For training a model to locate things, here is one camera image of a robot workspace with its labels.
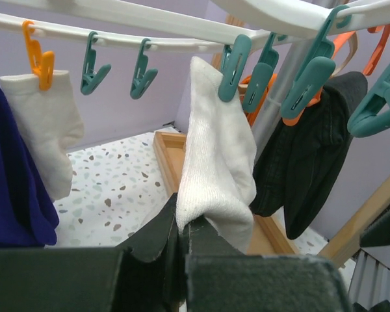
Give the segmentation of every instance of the terrazzo table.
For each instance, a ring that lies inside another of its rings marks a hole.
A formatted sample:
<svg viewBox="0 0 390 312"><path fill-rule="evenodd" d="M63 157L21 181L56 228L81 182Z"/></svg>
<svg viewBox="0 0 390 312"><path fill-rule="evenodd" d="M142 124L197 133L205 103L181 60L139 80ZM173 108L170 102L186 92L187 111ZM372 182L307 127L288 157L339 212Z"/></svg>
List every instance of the terrazzo table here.
<svg viewBox="0 0 390 312"><path fill-rule="evenodd" d="M163 207L168 198L153 137L149 132L68 154L74 176L70 196L55 202L60 218L55 247L116 246ZM284 224L281 209L276 216ZM308 228L294 243L302 254L317 254L327 242ZM347 287L354 267L348 260L340 269Z"/></svg>

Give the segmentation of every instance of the green clothespin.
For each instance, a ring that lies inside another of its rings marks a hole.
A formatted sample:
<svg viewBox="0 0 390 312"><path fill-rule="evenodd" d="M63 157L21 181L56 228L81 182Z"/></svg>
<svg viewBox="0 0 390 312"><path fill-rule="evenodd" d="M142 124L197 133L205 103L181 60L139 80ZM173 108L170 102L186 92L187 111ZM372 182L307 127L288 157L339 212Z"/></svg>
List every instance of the green clothespin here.
<svg viewBox="0 0 390 312"><path fill-rule="evenodd" d="M94 36L98 33L96 31L90 32L88 35L88 41L86 44L84 66L83 66L83 77L81 80L81 93L85 96L91 94L98 85L103 81L105 76L111 70L111 65L106 64L96 73L94 71L94 66L96 65L97 52L92 49L92 43L97 42L97 39L94 39Z"/></svg>
<svg viewBox="0 0 390 312"><path fill-rule="evenodd" d="M221 101L230 102L234 98L251 49L252 40L245 34L237 36L233 49L224 46L221 58L221 72L224 76L218 88Z"/></svg>
<svg viewBox="0 0 390 312"><path fill-rule="evenodd" d="M149 88L150 84L156 78L157 68L151 68L146 71L148 67L149 57L143 54L146 42L149 42L149 38L142 40L140 49L137 55L135 73L133 75L133 81L131 83L130 96L132 99L140 99L144 92Z"/></svg>
<svg viewBox="0 0 390 312"><path fill-rule="evenodd" d="M254 66L252 77L242 101L242 109L246 112L255 111L278 64L279 53L272 49L276 36L277 34L274 32L270 34L261 52L259 61Z"/></svg>
<svg viewBox="0 0 390 312"><path fill-rule="evenodd" d="M281 104L280 114L283 118L295 119L331 77L335 70L335 62L331 59L335 51L335 45L326 36L335 21L337 13L346 8L348 8L346 5L333 8L313 40L311 49L305 56L294 78L293 86ZM336 27L345 27L350 20L351 16L347 16L343 21L337 23Z"/></svg>
<svg viewBox="0 0 390 312"><path fill-rule="evenodd" d="M386 104L389 109L378 114ZM390 64L352 113L347 126L348 131L358 138L390 128Z"/></svg>

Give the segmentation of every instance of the white wall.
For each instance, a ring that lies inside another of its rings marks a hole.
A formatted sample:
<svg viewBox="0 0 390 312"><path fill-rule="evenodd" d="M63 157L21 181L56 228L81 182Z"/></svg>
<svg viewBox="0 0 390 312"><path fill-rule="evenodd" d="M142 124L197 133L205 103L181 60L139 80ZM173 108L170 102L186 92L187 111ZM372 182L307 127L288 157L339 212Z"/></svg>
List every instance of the white wall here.
<svg viewBox="0 0 390 312"><path fill-rule="evenodd" d="M207 16L210 20L225 21L226 13L215 6L208 5ZM370 34L366 30L358 32L359 48L344 69L343 73L351 71L362 71L370 59L381 34ZM276 71L286 57L290 45L279 45L275 49L279 52L279 63ZM344 46L335 59L338 64L348 54L348 46ZM251 74L260 51L256 51L249 59L244 70L243 77ZM390 38L386 45L381 60L374 73L367 77L369 88L376 82L377 78L390 63ZM177 127L187 132L190 112L190 79L187 84L179 112L176 118ZM327 238L332 238L351 216L363 205L370 195L387 179L390 174L390 129L369 138L355 138L351 144L343 169L339 174L332 192L313 221L311 227ZM390 247L369 248L368 251L379 261L390 267Z"/></svg>
<svg viewBox="0 0 390 312"><path fill-rule="evenodd" d="M132 2L198 17L204 17L208 4L208 0ZM4 3L0 3L0 13L115 33L174 37L161 32L63 16ZM79 85L85 44L46 38L39 38L39 41L43 51L55 52L55 69L71 72L75 98L86 128L86 135L80 146L95 145L97 142L158 129L175 119L188 76L191 55L148 53L149 66L158 68L159 74L142 98L133 100L130 98L129 90L137 50L96 47L96 68L111 63L112 69L93 94L83 96L79 91ZM0 31L0 76L30 72L22 33Z"/></svg>

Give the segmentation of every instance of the white cloth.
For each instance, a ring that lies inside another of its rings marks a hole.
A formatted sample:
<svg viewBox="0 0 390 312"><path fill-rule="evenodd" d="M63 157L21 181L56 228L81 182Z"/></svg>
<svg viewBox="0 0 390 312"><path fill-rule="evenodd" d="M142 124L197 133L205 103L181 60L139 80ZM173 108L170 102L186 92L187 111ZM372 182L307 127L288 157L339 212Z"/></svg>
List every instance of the white cloth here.
<svg viewBox="0 0 390 312"><path fill-rule="evenodd" d="M223 238L245 252L254 224L248 205L256 192L252 172L257 147L252 131L238 92L229 103L219 99L218 70L193 57L190 78L191 112L177 225L182 231L204 215Z"/></svg>
<svg viewBox="0 0 390 312"><path fill-rule="evenodd" d="M21 137L52 200L70 194L72 165L66 148L84 136L68 71L53 72L52 87L39 89L33 74L0 77Z"/></svg>

